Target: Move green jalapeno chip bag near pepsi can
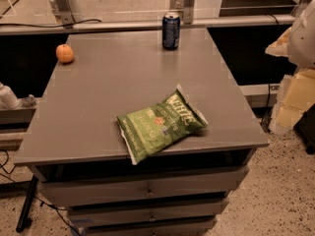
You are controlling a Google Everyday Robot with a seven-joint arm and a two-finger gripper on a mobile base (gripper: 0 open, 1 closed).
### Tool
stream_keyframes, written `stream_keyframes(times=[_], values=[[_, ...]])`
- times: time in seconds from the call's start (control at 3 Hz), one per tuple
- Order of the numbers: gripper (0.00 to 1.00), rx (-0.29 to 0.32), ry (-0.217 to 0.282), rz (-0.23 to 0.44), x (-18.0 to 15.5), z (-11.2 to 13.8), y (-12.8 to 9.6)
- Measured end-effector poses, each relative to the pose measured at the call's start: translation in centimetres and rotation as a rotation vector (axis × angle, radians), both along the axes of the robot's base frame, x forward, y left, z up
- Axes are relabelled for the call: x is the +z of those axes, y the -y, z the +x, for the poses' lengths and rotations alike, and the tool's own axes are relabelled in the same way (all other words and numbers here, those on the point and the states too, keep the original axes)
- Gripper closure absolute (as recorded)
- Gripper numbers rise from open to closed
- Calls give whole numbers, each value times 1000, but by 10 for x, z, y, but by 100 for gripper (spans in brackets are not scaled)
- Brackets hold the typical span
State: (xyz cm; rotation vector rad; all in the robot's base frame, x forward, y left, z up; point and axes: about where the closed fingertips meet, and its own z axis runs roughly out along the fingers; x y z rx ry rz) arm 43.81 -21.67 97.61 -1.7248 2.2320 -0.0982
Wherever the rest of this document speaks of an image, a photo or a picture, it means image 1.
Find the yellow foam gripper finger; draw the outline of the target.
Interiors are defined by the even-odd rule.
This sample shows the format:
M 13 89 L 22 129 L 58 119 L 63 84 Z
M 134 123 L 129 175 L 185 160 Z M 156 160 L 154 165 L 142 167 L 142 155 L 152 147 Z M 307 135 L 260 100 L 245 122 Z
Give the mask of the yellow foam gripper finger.
M 302 115 L 315 104 L 315 70 L 298 69 L 285 75 L 273 107 L 269 129 L 281 135 L 293 129 Z
M 291 28 L 286 29 L 276 41 L 266 48 L 265 53 L 276 57 L 287 57 L 287 46 L 290 33 Z

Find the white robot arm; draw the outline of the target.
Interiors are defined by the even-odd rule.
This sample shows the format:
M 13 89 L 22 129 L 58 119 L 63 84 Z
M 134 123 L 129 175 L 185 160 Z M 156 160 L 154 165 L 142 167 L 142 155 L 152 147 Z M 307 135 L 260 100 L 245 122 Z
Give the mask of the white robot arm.
M 269 124 L 272 133 L 284 134 L 315 104 L 315 0 L 265 53 L 286 57 L 296 66 L 294 74 L 281 81 Z

